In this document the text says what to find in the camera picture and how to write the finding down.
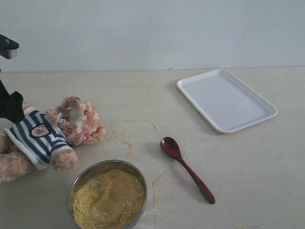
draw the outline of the white tray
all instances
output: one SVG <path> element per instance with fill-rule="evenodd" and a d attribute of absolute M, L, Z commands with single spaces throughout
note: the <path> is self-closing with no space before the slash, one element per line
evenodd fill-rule
<path fill-rule="evenodd" d="M 277 115 L 271 103 L 227 70 L 179 80 L 177 87 L 221 133 L 233 133 Z"/>

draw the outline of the teddy bear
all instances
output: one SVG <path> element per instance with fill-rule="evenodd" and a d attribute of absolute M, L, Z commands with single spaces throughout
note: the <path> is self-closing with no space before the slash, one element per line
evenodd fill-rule
<path fill-rule="evenodd" d="M 0 184 L 45 169 L 73 168 L 77 155 L 72 146 L 100 142 L 105 127 L 98 109 L 77 96 L 45 113 L 22 103 L 24 119 L 0 132 Z"/>

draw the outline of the striped shirt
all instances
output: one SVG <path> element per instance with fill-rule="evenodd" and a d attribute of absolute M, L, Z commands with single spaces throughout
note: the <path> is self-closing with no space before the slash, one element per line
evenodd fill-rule
<path fill-rule="evenodd" d="M 52 154 L 71 149 L 65 135 L 44 113 L 30 107 L 24 115 L 21 122 L 4 131 L 38 170 L 50 164 Z"/>

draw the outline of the tabletop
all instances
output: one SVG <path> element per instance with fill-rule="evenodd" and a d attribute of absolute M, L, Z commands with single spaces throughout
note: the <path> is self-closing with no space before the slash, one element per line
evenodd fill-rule
<path fill-rule="evenodd" d="M 176 87 L 208 70 L 1 73 L 10 93 L 42 111 L 75 94 L 97 105 L 104 141 L 75 147 L 78 164 L 48 167 L 0 185 L 2 229 L 72 229 L 66 199 L 92 164 L 126 160 L 143 173 L 148 202 L 134 229 L 302 229 L 305 225 L 305 68 L 228 69 L 271 102 L 278 115 L 220 134 Z M 0 120 L 0 128 L 10 127 Z M 209 204 L 187 171 L 160 149 L 174 138 L 186 163 L 214 194 Z"/>

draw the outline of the wooden spoon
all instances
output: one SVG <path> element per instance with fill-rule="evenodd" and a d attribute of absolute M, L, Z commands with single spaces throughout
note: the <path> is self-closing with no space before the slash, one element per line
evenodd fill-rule
<path fill-rule="evenodd" d="M 210 192 L 208 187 L 203 183 L 203 181 L 191 170 L 190 167 L 188 167 L 188 165 L 182 159 L 180 148 L 177 142 L 171 137 L 165 137 L 161 140 L 160 146 L 164 153 L 166 153 L 168 156 L 172 157 L 173 159 L 177 160 L 181 165 L 184 166 L 184 168 L 189 172 L 189 174 L 195 181 L 196 185 L 198 186 L 198 188 L 200 189 L 206 200 L 210 204 L 214 204 L 215 197 Z"/>

